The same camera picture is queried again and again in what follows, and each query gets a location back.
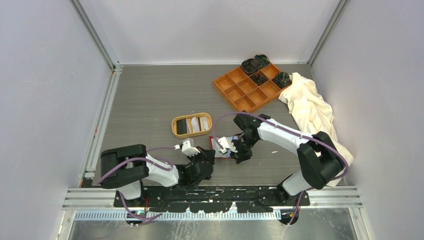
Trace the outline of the dark green rolled sock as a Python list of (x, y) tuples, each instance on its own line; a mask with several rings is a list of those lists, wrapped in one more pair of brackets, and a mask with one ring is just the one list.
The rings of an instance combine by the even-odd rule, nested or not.
[(257, 62), (258, 69), (264, 68), (271, 63), (270, 59), (265, 54), (257, 54), (254, 56), (254, 59)]

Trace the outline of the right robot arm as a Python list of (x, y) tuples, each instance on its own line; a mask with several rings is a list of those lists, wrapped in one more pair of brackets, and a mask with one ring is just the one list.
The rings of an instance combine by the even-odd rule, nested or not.
[(283, 205), (291, 205), (297, 194), (305, 190), (321, 190), (348, 167), (330, 136), (323, 131), (302, 133), (265, 114), (253, 116), (240, 112), (233, 121), (242, 131), (239, 139), (229, 145), (230, 157), (237, 164), (253, 156), (252, 148), (258, 141), (271, 142), (297, 156), (300, 171), (278, 185), (277, 198)]

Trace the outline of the red card holder wallet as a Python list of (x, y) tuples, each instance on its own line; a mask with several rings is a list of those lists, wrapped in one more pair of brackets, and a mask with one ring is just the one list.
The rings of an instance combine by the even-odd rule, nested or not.
[[(219, 142), (220, 144), (225, 147), (226, 143), (228, 144), (232, 144), (233, 140), (239, 140), (239, 136), (238, 135), (234, 135), (234, 136), (230, 136), (230, 137), (221, 137), (219, 138)], [(210, 144), (210, 149), (211, 150), (215, 150), (215, 158), (223, 158), (223, 159), (229, 159), (231, 157), (231, 151), (227, 150), (225, 153), (222, 153), (221, 148), (219, 147), (219, 145), (217, 144), (217, 141), (215, 140), (215, 138), (211, 135), (209, 136), (209, 144)]]

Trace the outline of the black card in tray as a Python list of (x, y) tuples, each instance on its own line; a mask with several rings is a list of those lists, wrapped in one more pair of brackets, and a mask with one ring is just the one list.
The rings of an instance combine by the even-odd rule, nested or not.
[(176, 124), (176, 134), (177, 135), (185, 135), (188, 133), (187, 119), (182, 118), (175, 122)]

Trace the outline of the oval wooden card tray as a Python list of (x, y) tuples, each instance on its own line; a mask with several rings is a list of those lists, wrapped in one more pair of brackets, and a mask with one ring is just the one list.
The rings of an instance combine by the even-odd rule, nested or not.
[(213, 121), (208, 113), (200, 112), (175, 117), (171, 122), (172, 133), (178, 139), (209, 134)]

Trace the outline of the cream cloth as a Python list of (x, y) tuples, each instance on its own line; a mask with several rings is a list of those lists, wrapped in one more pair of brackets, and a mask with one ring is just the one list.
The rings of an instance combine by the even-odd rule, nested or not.
[(344, 157), (349, 166), (354, 161), (349, 150), (339, 143), (334, 127), (333, 108), (318, 93), (316, 83), (297, 72), (289, 75), (291, 85), (285, 88), (278, 99), (287, 104), (297, 127), (305, 133), (327, 133), (335, 149)]

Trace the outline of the dark camouflage rolled sock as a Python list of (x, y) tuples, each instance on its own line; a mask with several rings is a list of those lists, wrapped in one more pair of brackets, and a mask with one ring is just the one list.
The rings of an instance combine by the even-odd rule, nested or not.
[(271, 81), (276, 84), (280, 89), (284, 89), (292, 83), (290, 75), (285, 71), (277, 73)]

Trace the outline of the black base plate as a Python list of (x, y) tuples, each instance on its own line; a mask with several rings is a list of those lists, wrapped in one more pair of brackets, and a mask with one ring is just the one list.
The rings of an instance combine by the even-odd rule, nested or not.
[(148, 209), (154, 213), (226, 213), (232, 206), (238, 213), (266, 213), (274, 207), (310, 205), (309, 196), (284, 196), (282, 189), (267, 185), (197, 186), (190, 189), (145, 186), (141, 197), (126, 200), (129, 208)]

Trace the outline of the dark rolled sock in tray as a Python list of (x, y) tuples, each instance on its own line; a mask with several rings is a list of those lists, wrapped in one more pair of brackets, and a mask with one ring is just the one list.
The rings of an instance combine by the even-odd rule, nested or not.
[(262, 73), (254, 73), (250, 76), (251, 80), (257, 84), (258, 86), (264, 84), (265, 82), (267, 82), (269, 79), (263, 75)]

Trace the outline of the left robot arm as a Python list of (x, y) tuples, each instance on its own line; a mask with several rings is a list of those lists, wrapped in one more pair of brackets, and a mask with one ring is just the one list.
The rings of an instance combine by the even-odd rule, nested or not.
[(146, 146), (135, 144), (105, 150), (100, 155), (101, 176), (97, 181), (103, 189), (115, 189), (133, 206), (141, 206), (146, 200), (143, 180), (160, 186), (185, 190), (210, 180), (215, 164), (215, 150), (194, 146), (185, 141), (172, 150), (181, 151), (189, 160), (187, 164), (173, 164), (154, 158)]

